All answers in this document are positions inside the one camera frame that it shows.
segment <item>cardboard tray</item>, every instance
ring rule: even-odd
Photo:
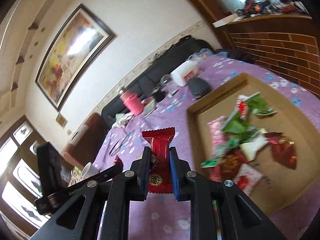
[[[260,91],[261,96],[278,113],[258,118],[249,115],[249,122],[268,132],[283,132],[295,142],[297,168],[291,170],[275,162],[270,146],[265,146],[257,158],[249,164],[270,178],[270,184],[261,180],[250,198],[267,215],[271,215],[297,200],[320,174],[320,134],[311,121],[287,98],[253,76],[241,73],[218,87],[187,109],[187,120],[192,155],[196,172],[209,178],[208,171],[200,163],[212,158],[211,136],[208,122],[233,111],[238,95],[252,95]]]

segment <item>gold logo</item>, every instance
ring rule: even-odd
[[[158,174],[153,174],[149,176],[149,183],[153,186],[158,186],[162,182],[162,178]]]

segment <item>purple tablecloth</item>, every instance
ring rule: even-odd
[[[320,109],[320,100],[304,88],[257,65],[219,56],[211,56],[198,66],[201,72],[199,77],[214,89],[242,72],[261,79],[290,99],[320,130],[320,113],[317,111]],[[158,103],[157,109],[145,119],[134,116],[125,129],[111,129],[93,164],[100,170],[112,166],[115,156],[109,154],[111,149],[130,134],[119,153],[124,170],[128,170],[132,161],[141,158],[144,146],[148,145],[141,137],[142,131],[175,127],[176,134],[171,146],[175,146],[179,158],[189,162],[191,169],[194,169],[186,122],[186,109],[193,100],[188,87],[180,88],[173,98],[166,97]],[[297,235],[310,224],[320,206],[319,193],[320,183],[311,187],[298,201],[271,216],[271,220],[288,239],[298,239]],[[130,240],[189,238],[190,203],[175,201],[173,194],[151,193],[145,202],[130,203]]]

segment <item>silver bolt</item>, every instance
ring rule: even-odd
[[[97,185],[97,182],[95,180],[90,180],[88,183],[87,183],[87,186],[88,187],[95,187]]]
[[[195,177],[196,175],[197,175],[197,173],[196,173],[195,171],[188,171],[188,172],[187,172],[187,176],[188,176],[188,177],[193,178],[193,177]]]
[[[124,173],[124,175],[125,175],[126,177],[132,177],[132,176],[134,176],[134,171],[126,171],[126,172]]]
[[[233,186],[233,181],[230,179],[227,179],[224,181],[224,185],[226,185],[227,187],[232,187]]]

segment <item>black sofa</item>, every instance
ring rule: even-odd
[[[160,82],[160,79],[171,73],[174,69],[185,62],[190,55],[199,52],[201,49],[213,48],[203,40],[197,40],[190,35],[181,38],[172,45],[164,55],[152,63],[141,75],[133,80],[127,88],[136,93],[141,100],[150,96],[153,88]],[[127,113],[129,110],[124,106],[119,96],[111,100],[101,112],[101,116],[107,129],[111,129],[118,113]]]

